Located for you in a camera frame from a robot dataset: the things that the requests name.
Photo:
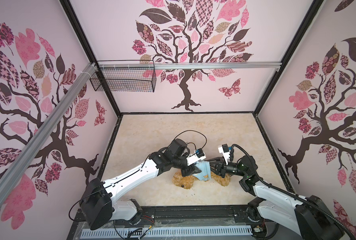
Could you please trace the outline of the light blue bear hoodie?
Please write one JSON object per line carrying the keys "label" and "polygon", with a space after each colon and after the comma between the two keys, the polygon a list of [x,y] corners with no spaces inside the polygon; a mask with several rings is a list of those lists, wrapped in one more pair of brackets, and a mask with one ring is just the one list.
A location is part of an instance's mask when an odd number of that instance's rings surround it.
{"label": "light blue bear hoodie", "polygon": [[199,181],[209,181],[211,176],[210,163],[208,161],[198,161],[195,163],[195,173],[193,174]]}

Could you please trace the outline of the brown plush teddy bear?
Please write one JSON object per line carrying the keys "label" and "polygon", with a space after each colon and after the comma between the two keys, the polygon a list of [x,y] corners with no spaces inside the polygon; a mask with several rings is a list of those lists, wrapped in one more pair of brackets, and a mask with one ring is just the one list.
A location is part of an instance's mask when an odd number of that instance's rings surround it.
{"label": "brown plush teddy bear", "polygon": [[[227,187],[230,184],[231,181],[231,176],[226,175],[224,178],[221,176],[218,176],[211,172],[211,179],[216,181],[219,185],[223,187]],[[181,172],[176,172],[172,178],[172,183],[177,186],[181,187],[183,189],[189,190],[193,187],[194,182],[199,181],[199,179],[195,176],[188,176],[188,177],[183,177]]]}

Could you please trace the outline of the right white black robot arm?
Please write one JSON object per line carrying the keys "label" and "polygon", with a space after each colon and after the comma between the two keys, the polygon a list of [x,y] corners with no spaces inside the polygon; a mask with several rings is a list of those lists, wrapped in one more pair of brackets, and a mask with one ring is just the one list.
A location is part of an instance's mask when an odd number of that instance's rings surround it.
{"label": "right white black robot arm", "polygon": [[271,220],[292,230],[304,240],[339,240],[345,234],[326,205],[316,196],[302,197],[266,183],[257,173],[252,157],[238,162],[223,157],[211,159],[211,171],[218,176],[240,176],[240,186],[255,199],[250,207],[259,218]]}

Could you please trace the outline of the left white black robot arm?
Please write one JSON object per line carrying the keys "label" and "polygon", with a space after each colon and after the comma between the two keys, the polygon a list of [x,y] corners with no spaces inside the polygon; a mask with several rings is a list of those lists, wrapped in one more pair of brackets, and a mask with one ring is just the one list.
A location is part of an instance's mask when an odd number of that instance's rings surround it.
{"label": "left white black robot arm", "polygon": [[117,177],[104,181],[93,179],[78,201],[90,230],[97,230],[114,220],[137,223],[143,210],[134,199],[121,201],[123,195],[172,168],[181,170],[184,177],[200,173],[196,163],[205,158],[202,149],[191,154],[184,141],[175,139],[168,147],[151,153],[142,164]]}

